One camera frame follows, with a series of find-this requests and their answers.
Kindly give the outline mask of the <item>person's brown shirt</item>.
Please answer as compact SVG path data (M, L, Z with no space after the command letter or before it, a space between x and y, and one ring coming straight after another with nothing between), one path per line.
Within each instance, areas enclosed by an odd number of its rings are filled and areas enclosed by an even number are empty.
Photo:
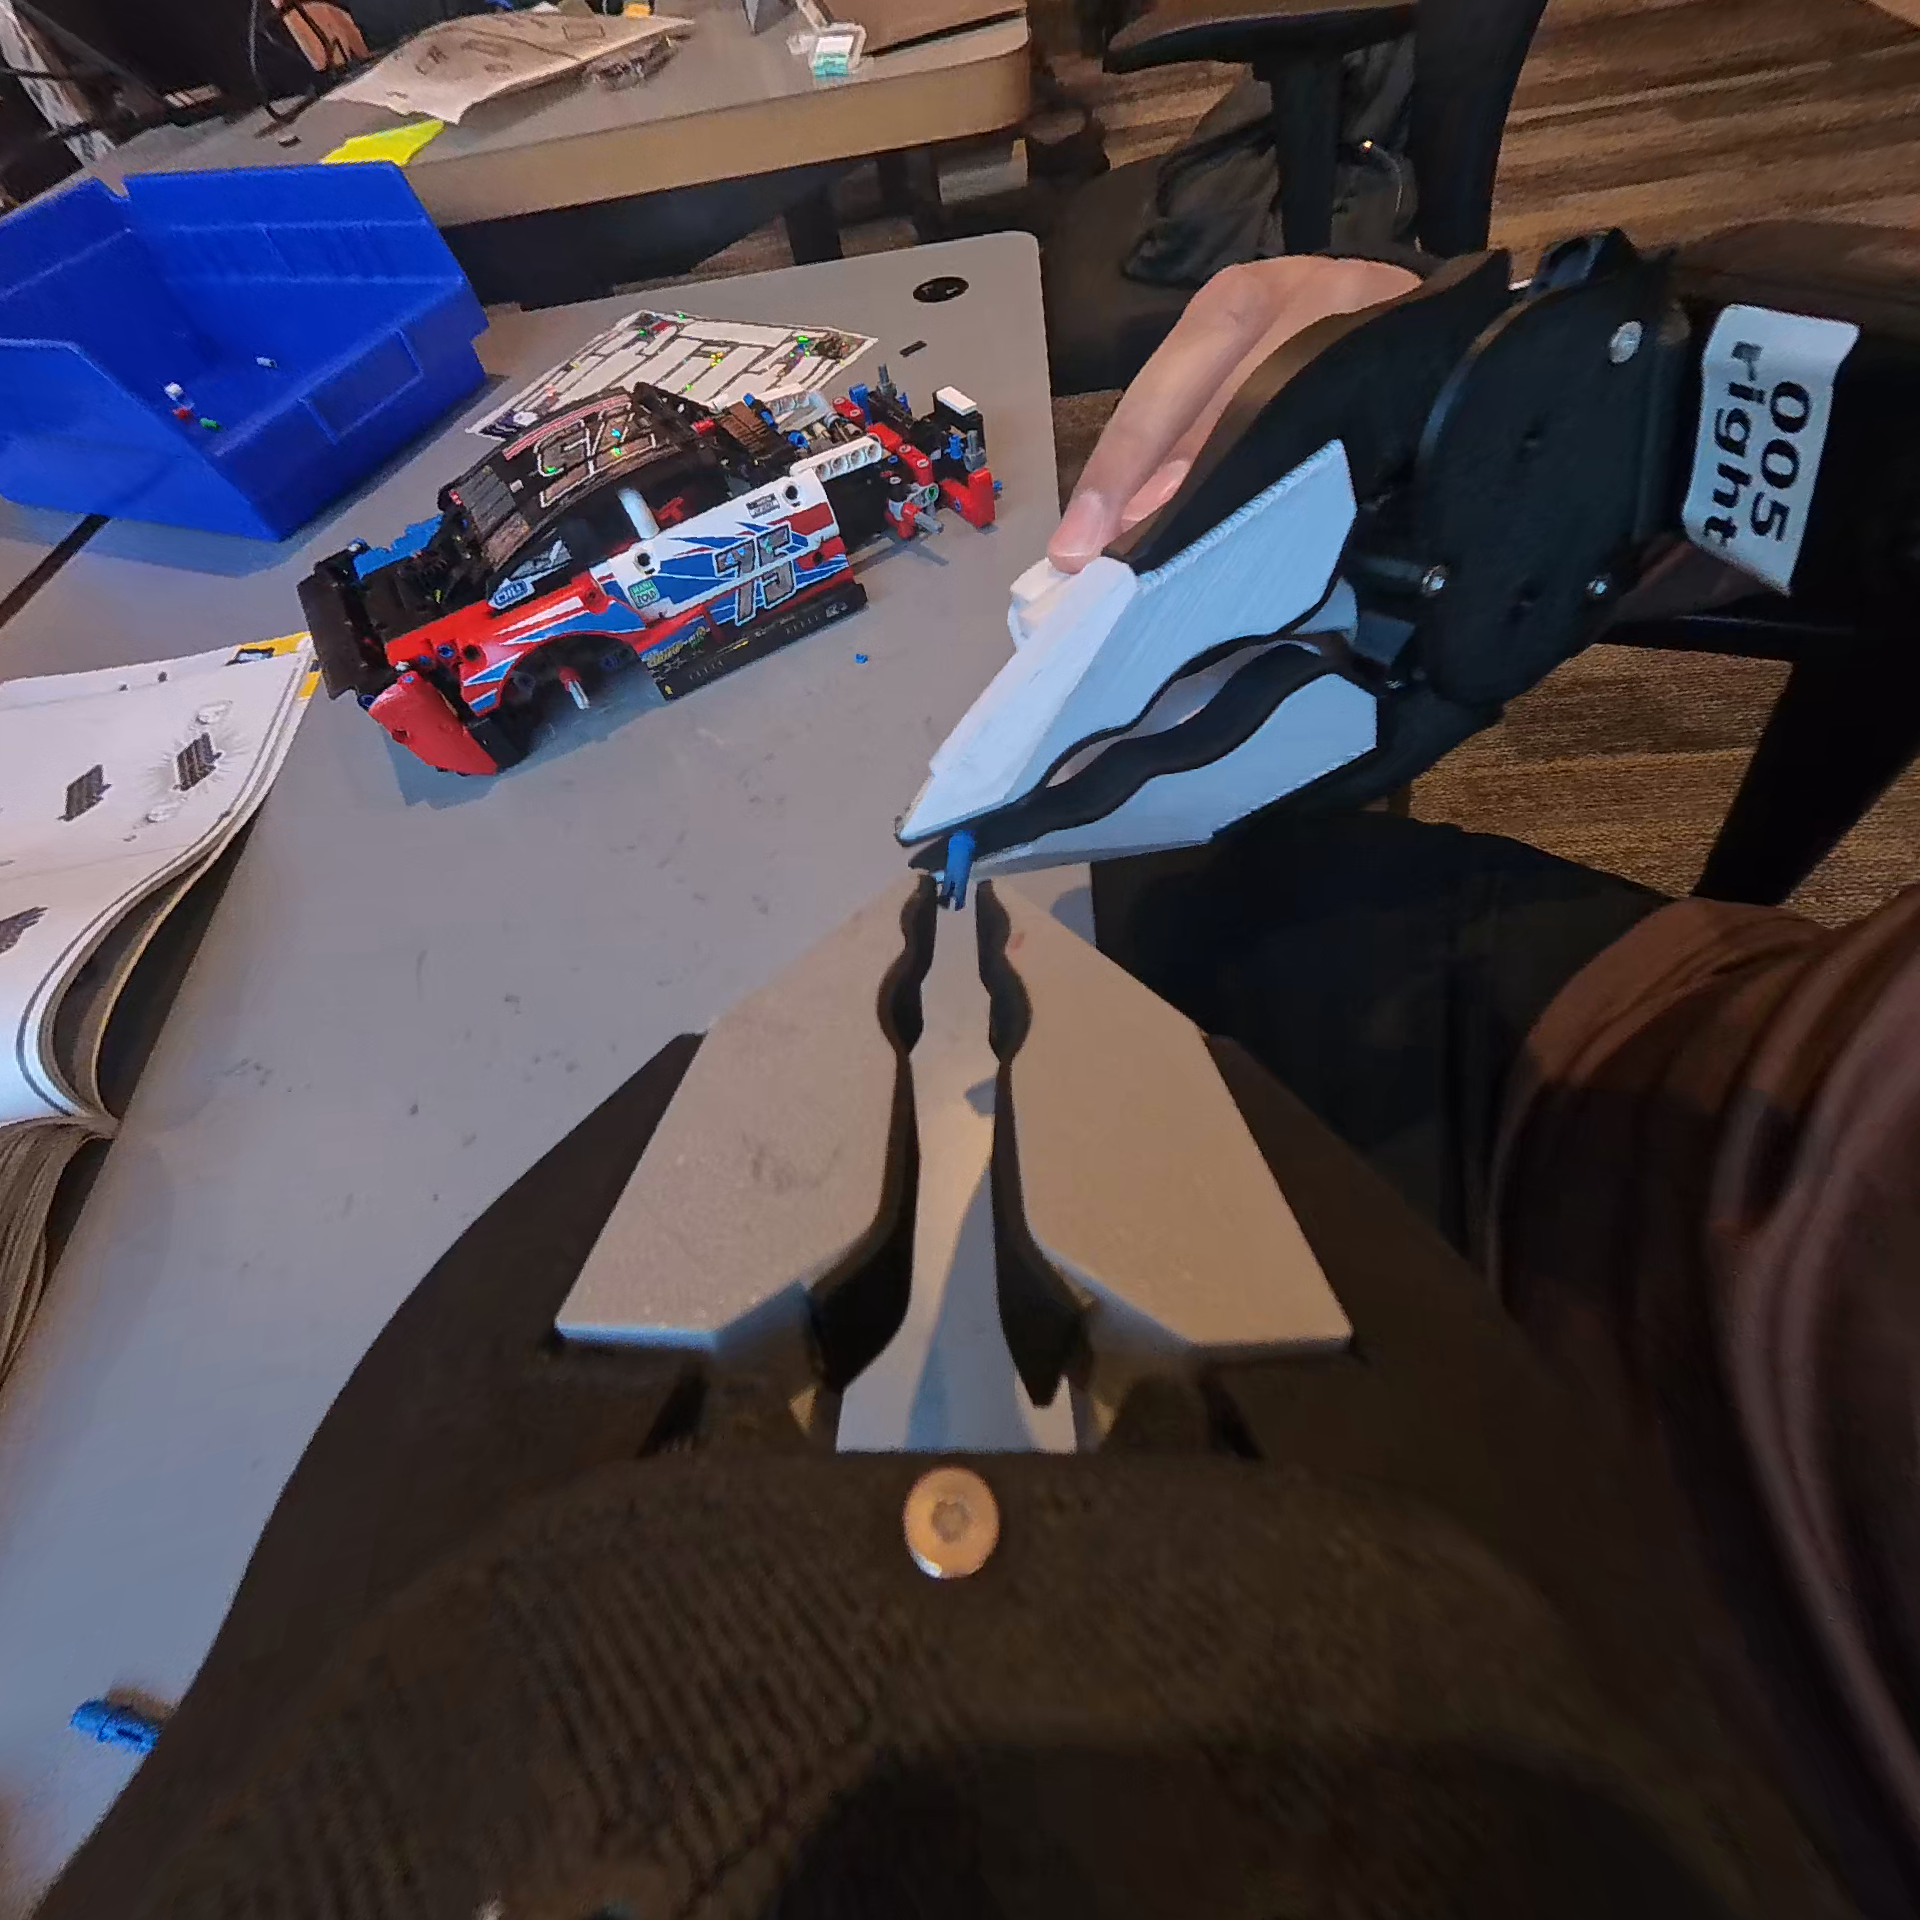
M1916 886L1655 908L1530 1028L1481 1246L1649 1476L1744 1711L1916 1855Z

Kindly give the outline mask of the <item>red toy brick car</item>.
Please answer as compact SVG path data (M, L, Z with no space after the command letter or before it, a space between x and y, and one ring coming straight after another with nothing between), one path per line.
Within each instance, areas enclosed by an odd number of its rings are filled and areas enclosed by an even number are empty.
M954 387L918 414L883 371L792 419L614 387L448 482L435 518L299 582L330 700L456 776L520 763L556 694L636 664L675 702L870 603L859 556L985 531L1001 482Z

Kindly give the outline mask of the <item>open instruction booklet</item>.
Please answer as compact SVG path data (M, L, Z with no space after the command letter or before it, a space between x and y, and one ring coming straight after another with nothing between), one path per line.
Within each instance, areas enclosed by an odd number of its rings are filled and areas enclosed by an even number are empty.
M56 1266L58 1191L114 1139L120 1000L273 791L321 685L307 634L3 685L3 1373Z

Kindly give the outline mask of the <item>light grey desk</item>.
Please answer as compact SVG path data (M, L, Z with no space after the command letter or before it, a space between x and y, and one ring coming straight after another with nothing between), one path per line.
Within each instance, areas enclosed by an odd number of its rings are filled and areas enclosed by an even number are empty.
M660 1044L904 870L897 815L1058 518L1041 250L1001 231L497 311L488 387L299 542L116 520L6 626L24 676L290 634L321 557L431 515L479 458L472 419L647 304L850 327L915 402L954 384L988 419L999 517L879 552L865 613L684 702L618 676L508 774L436 774L315 694L6 1386L6 1916L137 1763L70 1715L193 1684L312 1432L432 1262Z

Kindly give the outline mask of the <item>sticker sheet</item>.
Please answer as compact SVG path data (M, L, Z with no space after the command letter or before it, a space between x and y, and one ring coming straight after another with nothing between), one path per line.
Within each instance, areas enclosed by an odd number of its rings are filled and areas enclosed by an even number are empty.
M633 311L472 422L470 431L491 443L515 440L606 389L627 391L638 381L713 412L756 399L784 422L804 414L808 395L827 394L875 344L874 335L839 327Z

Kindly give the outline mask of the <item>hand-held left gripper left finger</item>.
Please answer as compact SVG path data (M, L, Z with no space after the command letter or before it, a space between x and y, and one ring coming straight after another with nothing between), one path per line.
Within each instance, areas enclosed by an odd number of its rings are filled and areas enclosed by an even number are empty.
M938 919L928 876L895 880L700 1037L559 1310L564 1342L692 1352L793 1397L875 1363L913 1290Z

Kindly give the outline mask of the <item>blue plastic bin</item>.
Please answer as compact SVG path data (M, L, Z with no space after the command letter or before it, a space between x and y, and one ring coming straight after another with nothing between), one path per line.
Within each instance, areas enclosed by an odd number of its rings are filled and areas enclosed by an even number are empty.
M390 160L80 178L3 224L3 493L280 542L486 381Z

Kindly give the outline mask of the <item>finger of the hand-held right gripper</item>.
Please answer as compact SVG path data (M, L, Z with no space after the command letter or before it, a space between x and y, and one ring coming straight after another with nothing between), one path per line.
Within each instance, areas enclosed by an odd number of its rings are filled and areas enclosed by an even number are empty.
M1016 651L931 756L897 827L904 845L1030 800L1054 767L1142 722L1187 668L1265 636L1358 628L1338 562L1358 500L1332 438L1172 559L1137 572L1099 557L1076 573L1041 562L1016 580Z
M1199 847L1377 743L1378 696L1335 658L1296 639L1243 646L976 823L972 872Z

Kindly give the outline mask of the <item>grey work table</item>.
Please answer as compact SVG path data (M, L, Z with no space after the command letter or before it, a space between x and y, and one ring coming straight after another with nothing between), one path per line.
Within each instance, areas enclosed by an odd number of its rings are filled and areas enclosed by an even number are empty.
M403 164L443 228L630 202L994 138L1030 102L1024 11L865 55L817 80L788 48L792 18L750 32L740 4L681 4L692 29L625 87L551 80L474 106Z

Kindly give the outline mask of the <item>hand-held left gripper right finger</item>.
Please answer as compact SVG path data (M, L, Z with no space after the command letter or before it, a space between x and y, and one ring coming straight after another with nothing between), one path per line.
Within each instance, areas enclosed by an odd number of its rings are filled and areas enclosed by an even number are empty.
M974 892L998 1063L999 1323L1039 1405L1354 1343L1210 1040L1017 892Z

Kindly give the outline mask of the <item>printed paper sheets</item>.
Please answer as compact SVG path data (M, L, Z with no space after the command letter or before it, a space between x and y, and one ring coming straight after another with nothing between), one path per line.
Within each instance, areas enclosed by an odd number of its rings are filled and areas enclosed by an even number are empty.
M330 99L460 124L472 108L631 64L695 29L692 20L666 13L494 8L420 27Z

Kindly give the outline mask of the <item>person's right hand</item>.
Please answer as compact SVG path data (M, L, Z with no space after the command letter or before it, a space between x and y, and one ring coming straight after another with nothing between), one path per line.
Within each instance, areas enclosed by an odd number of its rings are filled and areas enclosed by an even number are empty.
M1420 275L1350 255L1275 255L1215 275L1130 384L1047 543L1074 573L1166 504L1243 380L1310 324L1404 296Z

